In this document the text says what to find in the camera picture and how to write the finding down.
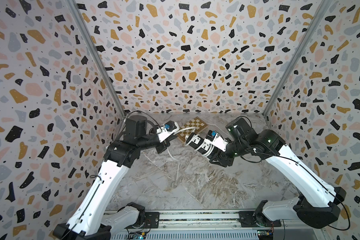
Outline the black power strip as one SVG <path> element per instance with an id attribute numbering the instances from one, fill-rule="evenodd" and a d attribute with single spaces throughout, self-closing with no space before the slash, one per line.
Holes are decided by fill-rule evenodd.
<path id="1" fill-rule="evenodd" d="M 199 134 L 191 133 L 189 136 L 186 136 L 185 145 L 192 147 L 203 157 L 212 159 L 215 147 L 210 142 L 206 142 Z"/>

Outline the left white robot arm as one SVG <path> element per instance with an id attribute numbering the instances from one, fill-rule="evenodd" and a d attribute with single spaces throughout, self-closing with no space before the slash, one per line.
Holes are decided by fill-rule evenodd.
<path id="1" fill-rule="evenodd" d="M 135 115 L 125 118 L 124 127 L 108 146 L 100 170 L 81 205 L 68 220 L 59 224 L 53 236 L 59 240 L 109 240 L 112 235 L 129 226 L 145 223 L 145 207 L 129 203 L 116 214 L 104 219 L 104 213 L 119 183 L 131 169 L 141 151 L 155 148 L 164 152 L 170 141 L 177 138 L 178 123 L 168 121 L 159 125 L 147 117 Z"/>

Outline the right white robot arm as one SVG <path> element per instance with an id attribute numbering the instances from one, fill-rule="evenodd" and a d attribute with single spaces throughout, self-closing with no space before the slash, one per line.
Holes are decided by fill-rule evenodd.
<path id="1" fill-rule="evenodd" d="M 254 224 L 301 220 L 314 229 L 322 229 L 339 219 L 345 209 L 346 191 L 326 183 L 310 170 L 276 132 L 267 129 L 258 134 L 245 117 L 229 122 L 226 130 L 231 140 L 216 131 L 209 131 L 206 136 L 215 150 L 209 158 L 211 163 L 228 167 L 234 158 L 250 154 L 279 170 L 299 192 L 298 197 L 289 200 L 261 201 L 252 216 Z"/>

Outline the wooden chessboard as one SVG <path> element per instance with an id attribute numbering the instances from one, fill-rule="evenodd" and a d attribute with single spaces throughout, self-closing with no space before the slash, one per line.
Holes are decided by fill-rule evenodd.
<path id="1" fill-rule="evenodd" d="M 186 136 L 189 136 L 191 133 L 200 134 L 202 131 L 206 130 L 208 124 L 203 121 L 200 117 L 195 117 L 181 126 L 181 129 L 186 129 L 178 133 L 178 140 L 182 144 L 186 142 Z"/>

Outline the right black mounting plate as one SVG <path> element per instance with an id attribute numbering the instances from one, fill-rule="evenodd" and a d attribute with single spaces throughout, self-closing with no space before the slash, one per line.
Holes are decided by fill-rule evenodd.
<path id="1" fill-rule="evenodd" d="M 270 221 L 262 213 L 257 213 L 256 211 L 240 211 L 239 222 L 242 228 L 270 228 L 282 226 L 280 220 Z"/>

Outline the black mounting plate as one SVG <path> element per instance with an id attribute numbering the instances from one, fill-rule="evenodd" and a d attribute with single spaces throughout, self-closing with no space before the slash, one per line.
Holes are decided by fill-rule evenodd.
<path id="1" fill-rule="evenodd" d="M 145 213 L 145 229 L 158 229 L 160 220 L 160 212 Z"/>
<path id="2" fill-rule="evenodd" d="M 282 226 L 280 220 L 270 221 L 262 213 L 257 213 L 256 211 L 240 211 L 239 222 L 242 228 L 270 228 Z"/>

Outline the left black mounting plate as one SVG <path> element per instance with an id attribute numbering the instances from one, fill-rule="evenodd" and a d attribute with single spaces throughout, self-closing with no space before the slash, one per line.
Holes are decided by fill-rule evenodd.
<path id="1" fill-rule="evenodd" d="M 158 229 L 160 220 L 160 212 L 145 213 L 145 229 Z"/>

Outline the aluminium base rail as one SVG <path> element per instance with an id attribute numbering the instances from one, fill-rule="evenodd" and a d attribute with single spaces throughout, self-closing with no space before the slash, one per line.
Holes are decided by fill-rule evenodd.
<path id="1" fill-rule="evenodd" d="M 251 210 L 162 210 L 159 228 L 137 227 L 112 231 L 110 240 L 328 240 L 324 229 L 313 229 L 299 220 L 283 220 L 281 227 L 242 228 L 240 211 Z"/>

